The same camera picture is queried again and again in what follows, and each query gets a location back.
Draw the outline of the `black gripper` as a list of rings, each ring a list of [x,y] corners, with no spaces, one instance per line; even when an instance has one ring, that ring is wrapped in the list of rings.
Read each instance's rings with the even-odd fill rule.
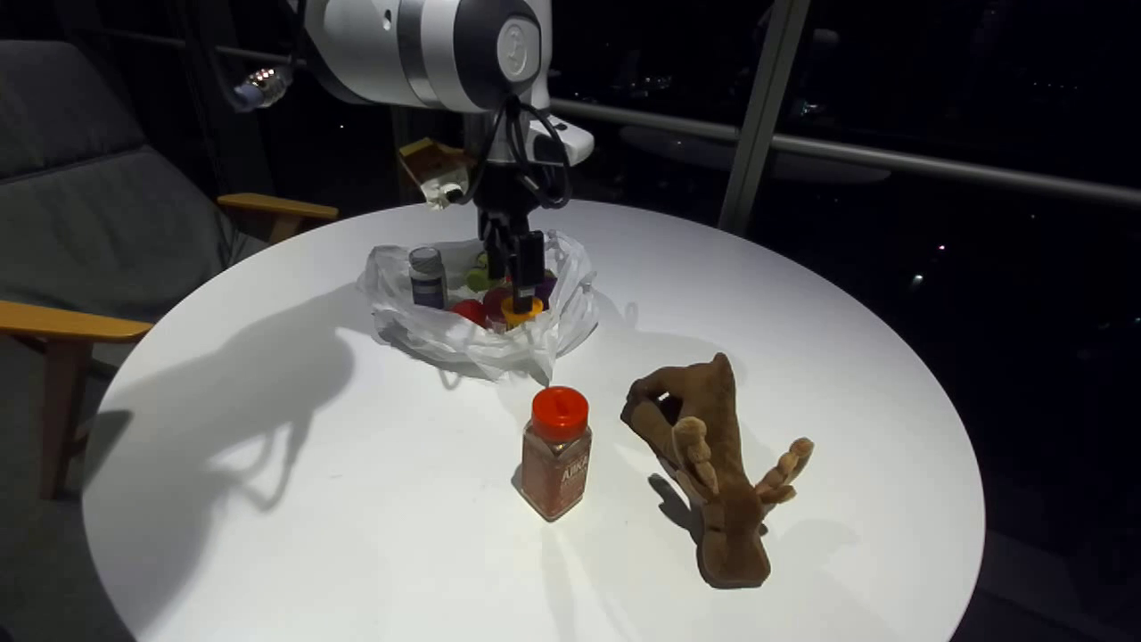
[[[562,208],[570,178],[558,164],[486,164],[473,178],[479,237],[492,281],[514,274],[516,298],[545,298],[554,290],[545,267],[545,235],[531,227],[541,208]]]

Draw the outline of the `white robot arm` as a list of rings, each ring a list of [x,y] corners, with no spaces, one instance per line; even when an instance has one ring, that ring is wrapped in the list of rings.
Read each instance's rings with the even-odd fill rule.
[[[346,98],[480,114],[471,200],[489,277],[516,309],[554,291],[545,237],[528,225],[562,208],[596,135],[549,110],[554,0],[307,0],[318,73]]]

